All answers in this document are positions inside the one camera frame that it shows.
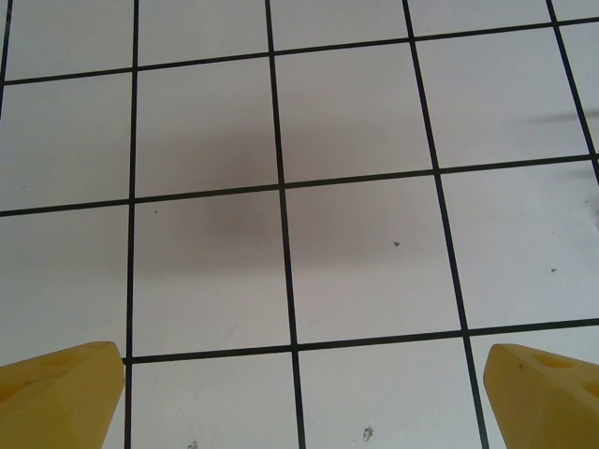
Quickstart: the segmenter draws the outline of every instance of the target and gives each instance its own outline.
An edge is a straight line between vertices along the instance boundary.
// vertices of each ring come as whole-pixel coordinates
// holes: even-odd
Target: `tile floor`
[[[115,341],[105,448],[501,449],[493,343],[599,363],[595,0],[0,13],[0,365]]]

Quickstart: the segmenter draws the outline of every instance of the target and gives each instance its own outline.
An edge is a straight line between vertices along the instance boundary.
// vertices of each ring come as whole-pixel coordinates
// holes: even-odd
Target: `black line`
[[[584,115],[584,109],[582,108],[582,102],[580,101],[580,95],[578,94],[577,84],[574,80],[574,73],[572,72],[572,66],[570,66],[570,61],[568,59],[568,54],[565,50],[565,44],[563,43],[562,31],[560,30],[560,26],[558,24],[558,19],[555,14],[555,9],[553,8],[553,3],[551,0],[546,0],[547,8],[549,11],[549,17],[551,18],[551,23],[553,24],[553,32],[555,33],[555,39],[557,40],[558,47],[560,49],[560,55],[562,57],[563,69],[565,70],[565,76],[568,78],[568,84],[570,85],[570,92],[572,93],[572,98],[574,99],[574,104],[577,109],[578,120],[580,121],[580,127],[582,128],[582,134],[584,135],[584,139],[587,142],[587,148],[589,150],[589,154],[595,155],[595,147],[592,143],[591,130],[589,129],[589,124],[587,123],[587,118]],[[596,159],[592,159],[592,169],[595,173],[595,178],[599,183],[599,162]]]
[[[439,173],[443,175],[452,173],[468,173],[475,171],[490,171],[504,168],[517,168],[517,167],[537,167],[546,165],[566,164],[573,162],[591,161],[593,158],[597,159],[597,155],[591,154],[578,154],[574,156],[559,156],[549,157],[544,159],[528,159],[524,161],[509,161],[509,162],[495,162],[491,164],[479,164],[473,166],[458,166],[458,167],[446,167],[439,168]],[[413,171],[400,171],[391,173],[380,173],[375,175],[359,175],[349,176],[343,178],[329,178],[324,180],[313,180],[313,181],[293,181],[285,184],[285,189],[302,189],[308,187],[318,187],[326,185],[336,184],[350,184],[356,182],[368,182],[368,181],[386,181],[386,180],[398,180],[403,178],[417,178],[422,176],[433,176],[436,173],[435,170],[427,168],[424,170],[413,170]],[[159,203],[165,201],[177,201],[181,199],[193,199],[193,198],[204,198],[209,196],[229,196],[229,195],[242,195],[251,194],[256,192],[272,192],[278,191],[280,188],[279,184],[262,184],[253,185],[247,187],[232,187],[228,189],[216,189],[206,190],[199,192],[186,192],[182,194],[167,194],[157,196],[141,196],[135,198],[133,202],[135,204],[143,203]],[[1,210],[0,217],[11,217],[17,215],[29,215],[34,213],[49,213],[57,211],[67,210],[84,210],[84,209],[97,209],[107,208],[111,206],[122,206],[130,204],[130,199],[113,199],[108,201],[94,201],[88,203],[74,203],[64,204],[58,206],[45,206],[41,208],[30,208],[30,209],[16,209],[16,210]]]
[[[206,358],[242,357],[246,355],[281,354],[291,352],[291,346],[264,346],[259,348],[223,349],[218,351],[200,351],[196,353],[138,355],[131,358],[134,365],[142,363],[180,362],[184,360],[202,360]]]
[[[12,0],[7,2],[7,15],[5,17],[4,39],[2,41],[2,61],[0,62],[0,119],[2,119],[2,103],[4,100],[4,86],[7,77],[8,41],[10,39],[10,23],[12,22]]]
[[[229,195],[241,195],[251,194],[255,192],[272,192],[279,190],[279,184],[263,184],[253,185],[248,187],[233,187],[230,189],[218,189],[218,190],[206,190],[203,192],[189,192],[184,194],[170,194],[170,195],[157,195],[157,196],[142,196],[137,198],[135,202],[137,204],[142,203],[157,203],[164,201],[176,201],[180,199],[192,199],[192,198],[205,198],[208,196],[229,196]]]
[[[472,346],[470,343],[470,337],[467,335],[468,323],[466,319],[466,310],[464,308],[463,297],[461,294],[460,276],[458,273],[458,262],[456,260],[456,254],[453,246],[453,239],[451,237],[451,228],[449,225],[449,214],[447,213],[447,205],[445,194],[443,191],[443,183],[441,181],[441,172],[439,170],[439,160],[437,158],[437,151],[435,148],[434,137],[432,135],[432,124],[431,117],[429,114],[429,107],[427,104],[427,98],[424,90],[424,80],[422,79],[422,72],[420,70],[420,62],[418,61],[418,53],[416,49],[416,42],[414,41],[414,28],[412,26],[412,19],[410,17],[410,8],[408,6],[408,0],[402,0],[403,13],[405,15],[405,23],[408,30],[408,36],[410,37],[410,50],[412,51],[412,61],[414,63],[414,71],[416,74],[416,84],[418,86],[418,93],[420,96],[420,106],[422,108],[422,117],[424,119],[424,125],[427,133],[427,140],[429,142],[429,150],[431,153],[431,164],[434,170],[435,185],[437,188],[437,197],[439,200],[439,209],[441,211],[441,219],[443,222],[443,229],[446,236],[446,247],[447,255],[449,258],[449,265],[451,268],[451,277],[453,279],[454,292],[456,296],[456,306],[458,308],[458,316],[460,318],[460,329],[464,333],[462,336],[464,353],[466,356],[466,365],[468,367],[468,374],[470,376],[470,386],[472,388],[473,402],[476,412],[476,421],[478,422],[478,431],[480,433],[480,441],[483,449],[489,449],[489,439],[487,437],[487,428],[485,425],[485,416],[483,415],[482,402],[480,400],[480,391],[478,389],[478,380],[476,379],[475,359],[472,354]]]
[[[127,305],[126,305],[126,377],[124,385],[124,449],[131,449],[131,413],[133,400],[133,300],[135,273],[135,186],[138,132],[138,56],[139,0],[133,6],[133,42],[131,71],[131,129],[129,153],[129,223],[127,238]]]
[[[296,324],[295,299],[293,294],[293,276],[291,271],[291,252],[289,244],[289,222],[287,220],[287,200],[285,193],[285,169],[283,165],[283,144],[281,141],[281,121],[279,119],[279,95],[277,91],[277,71],[274,57],[274,39],[272,36],[272,16],[270,0],[264,0],[266,28],[269,40],[270,89],[272,94],[272,118],[279,181],[279,206],[281,210],[281,233],[283,235],[283,259],[285,262],[285,285],[287,290],[287,313],[289,316],[289,341],[291,346],[291,365],[293,387],[296,402],[296,421],[298,425],[298,447],[306,449],[306,434],[303,420],[303,400],[301,397],[300,354],[298,352],[298,330]]]
[[[317,341],[310,343],[299,343],[298,351],[323,351],[328,349],[348,349],[362,346],[376,346],[384,344],[401,344],[418,341],[436,341],[448,339],[461,339],[464,335],[469,337],[483,337],[489,335],[501,336],[513,333],[539,332],[544,330],[574,329],[578,327],[599,326],[599,318],[586,318],[580,320],[553,321],[546,323],[530,323],[525,325],[509,325],[480,327],[475,329],[446,330],[439,332],[423,332],[418,334],[397,335],[391,337],[372,337],[368,339]],[[195,353],[177,353],[161,355],[138,355],[130,359],[124,358],[124,362],[132,365],[164,362],[180,362],[185,360],[201,360],[207,358],[241,357],[247,355],[266,355],[290,353],[291,345],[263,346],[253,348],[224,349],[216,351],[200,351]]]
[[[439,40],[439,39],[452,39],[457,37],[468,37],[468,36],[483,36],[483,35],[494,35],[498,33],[514,33],[518,31],[528,31],[528,30],[536,30],[540,28],[551,28],[552,26],[570,26],[570,25],[578,25],[583,23],[594,23],[599,22],[599,17],[589,17],[584,19],[573,19],[569,21],[561,21],[561,22],[540,22],[540,23],[530,23],[524,25],[515,25],[515,26],[502,26],[496,28],[485,28],[480,30],[471,30],[471,31],[460,31],[455,33],[440,33],[434,35],[421,35],[415,36],[415,41],[426,41],[426,40]],[[332,44],[332,45],[323,45],[317,47],[304,47],[297,49],[288,49],[288,50],[277,50],[272,53],[275,56],[283,56],[288,54],[299,54],[299,53],[311,53],[316,51],[334,51],[334,50],[345,50],[345,49],[357,49],[362,47],[376,47],[383,45],[394,45],[394,44],[402,44],[409,42],[409,37],[396,37],[392,39],[381,39],[381,40],[367,40],[361,42],[347,42],[343,44]],[[150,70],[160,70],[164,68],[172,68],[172,67],[185,67],[190,65],[205,65],[205,64],[216,64],[230,61],[242,61],[246,59],[257,59],[257,58],[267,58],[270,56],[269,52],[258,52],[258,53],[246,53],[246,54],[235,54],[229,56],[219,56],[214,58],[204,58],[204,59],[194,59],[188,61],[177,61],[172,63],[163,63],[163,64],[151,64],[151,65],[139,65],[138,71],[150,71]],[[5,82],[6,86],[18,85],[18,84],[30,84],[34,82],[45,82],[45,81],[56,81],[56,80],[74,80],[79,78],[90,78],[90,77],[99,77],[105,75],[114,75],[119,73],[130,73],[133,71],[133,67],[121,67],[121,68],[112,68],[107,70],[94,70],[90,72],[80,72],[80,73],[71,73],[64,75],[52,75],[48,77],[37,77],[37,78],[26,78],[20,80],[7,80]]]

